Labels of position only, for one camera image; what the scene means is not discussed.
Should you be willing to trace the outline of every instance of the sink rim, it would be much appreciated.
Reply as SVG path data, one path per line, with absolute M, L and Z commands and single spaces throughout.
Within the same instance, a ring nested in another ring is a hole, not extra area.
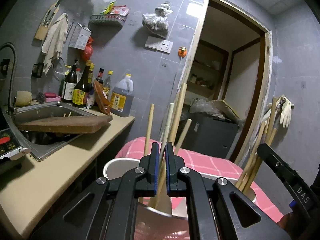
M 46 103 L 39 103 L 39 104 L 34 104 L 31 106 L 23 106 L 18 108 L 17 114 L 19 113 L 23 113 L 23 112 L 27 112 L 30 110 L 34 110 L 34 109 L 39 109 L 39 108 L 43 108 L 43 107 L 47 107 L 47 106 L 62 106 L 66 109 L 72 110 L 74 112 L 77 112 L 83 116 L 94 116 L 94 114 L 89 113 L 87 111 L 84 111 L 81 108 L 77 108 L 74 107 L 72 105 L 69 105 L 67 103 L 61 102 L 61 101 L 54 101 L 54 102 L 46 102 Z M 25 138 L 23 136 L 23 134 L 20 132 L 20 130 L 15 126 L 14 124 L 14 120 L 11 116 L 9 116 L 7 114 L 6 111 L 4 111 L 4 109 L 2 108 L 2 112 L 4 114 L 4 117 L 9 125 L 9 127 L 11 128 L 12 132 L 14 133 L 14 135 L 17 137 L 19 143 L 24 147 L 24 148 L 29 148 L 31 149 L 31 153 L 30 155 L 36 160 L 36 161 L 43 161 L 44 159 L 46 159 L 47 157 L 49 157 L 51 154 L 53 154 L 54 152 L 56 152 L 57 150 L 61 149 L 63 146 L 69 144 L 71 141 L 75 140 L 76 138 L 78 138 L 79 136 L 81 136 L 82 134 L 79 134 L 73 138 L 71 138 L 68 141 L 65 142 L 56 142 L 50 145 L 39 145 L 39 144 L 34 144 L 32 142 L 30 142 L 29 140 L 27 140 L 27 138 Z

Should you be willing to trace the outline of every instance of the wooden cutting board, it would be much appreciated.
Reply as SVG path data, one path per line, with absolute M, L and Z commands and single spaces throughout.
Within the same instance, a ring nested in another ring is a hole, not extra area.
M 95 133 L 112 120 L 106 116 L 70 116 L 49 117 L 26 123 L 18 123 L 17 127 L 24 131 L 54 133 Z

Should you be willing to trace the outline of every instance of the countertop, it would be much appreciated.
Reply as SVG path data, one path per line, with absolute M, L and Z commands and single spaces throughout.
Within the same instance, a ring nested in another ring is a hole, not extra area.
M 1 175 L 0 220 L 11 234 L 27 239 L 52 204 L 133 120 L 113 114 L 108 127 L 80 136 L 42 162 L 27 155 L 21 170 Z

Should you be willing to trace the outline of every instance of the stainless steel sink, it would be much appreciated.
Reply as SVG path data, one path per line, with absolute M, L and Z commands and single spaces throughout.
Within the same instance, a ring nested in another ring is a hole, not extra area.
M 54 133 L 20 131 L 15 124 L 47 117 L 63 116 L 64 114 L 68 116 L 70 112 L 71 116 L 93 115 L 63 102 L 50 102 L 21 107 L 15 115 L 9 116 L 4 113 L 4 117 L 21 145 L 31 149 L 31 155 L 37 161 L 42 161 L 72 140 L 78 138 L 81 134 L 68 134 L 57 137 Z

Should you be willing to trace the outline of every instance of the beige rag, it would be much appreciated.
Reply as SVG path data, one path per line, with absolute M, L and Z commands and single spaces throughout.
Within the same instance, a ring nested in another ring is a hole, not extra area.
M 43 72 L 47 72 L 52 65 L 52 60 L 59 59 L 67 38 L 68 14 L 63 13 L 50 27 L 47 37 L 42 45 L 42 52 L 46 54 L 44 58 Z

